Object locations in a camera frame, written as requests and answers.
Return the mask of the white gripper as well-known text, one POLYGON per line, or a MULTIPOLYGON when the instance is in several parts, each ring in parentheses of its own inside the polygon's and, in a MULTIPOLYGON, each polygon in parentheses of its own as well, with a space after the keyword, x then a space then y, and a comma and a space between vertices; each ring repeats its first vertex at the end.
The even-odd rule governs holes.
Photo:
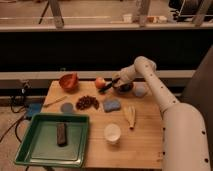
POLYGON ((113 81, 115 87, 120 87, 124 84, 132 82, 136 77, 136 70, 133 65, 122 68, 116 74, 113 75, 113 81))

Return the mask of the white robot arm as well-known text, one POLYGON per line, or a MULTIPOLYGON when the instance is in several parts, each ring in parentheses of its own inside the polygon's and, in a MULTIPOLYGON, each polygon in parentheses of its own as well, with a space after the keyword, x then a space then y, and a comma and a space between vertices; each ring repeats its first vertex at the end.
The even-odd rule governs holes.
POLYGON ((155 73, 154 61, 139 56, 118 71, 115 87, 132 82, 138 75, 146 81, 159 105, 163 121, 162 171, 211 171, 208 138, 202 114, 180 102, 155 73))

